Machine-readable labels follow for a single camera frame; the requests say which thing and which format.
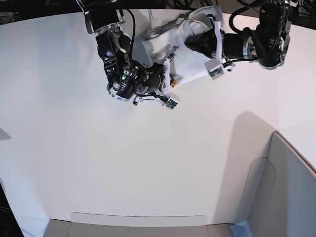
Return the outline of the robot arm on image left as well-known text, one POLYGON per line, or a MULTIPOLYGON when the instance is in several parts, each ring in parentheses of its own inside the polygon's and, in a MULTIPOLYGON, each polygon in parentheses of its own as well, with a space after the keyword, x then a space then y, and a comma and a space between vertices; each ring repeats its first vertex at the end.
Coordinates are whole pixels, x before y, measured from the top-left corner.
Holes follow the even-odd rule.
POLYGON ((171 93, 171 60, 168 51, 160 63, 145 68, 133 59, 135 35, 125 35, 123 10, 117 0, 79 0, 89 34, 95 34, 98 55, 104 64, 109 94, 120 101, 159 103, 174 110, 179 99, 171 93))

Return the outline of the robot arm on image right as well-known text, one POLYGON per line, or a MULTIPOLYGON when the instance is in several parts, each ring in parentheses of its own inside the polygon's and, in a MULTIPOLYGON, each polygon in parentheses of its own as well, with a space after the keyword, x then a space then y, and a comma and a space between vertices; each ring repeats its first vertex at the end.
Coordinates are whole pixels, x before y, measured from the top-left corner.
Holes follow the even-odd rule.
POLYGON ((236 62, 258 62, 261 67, 273 70, 284 64, 290 43, 290 27, 296 0, 255 0, 251 3, 240 1, 242 8, 229 17, 232 33, 222 29, 219 18, 213 14, 206 17, 211 29, 205 33, 190 36, 185 46, 203 54, 210 60, 205 66, 211 77, 221 76, 231 71, 236 62), (259 24, 252 30, 245 27, 240 30, 234 25, 237 15, 259 8, 259 24))

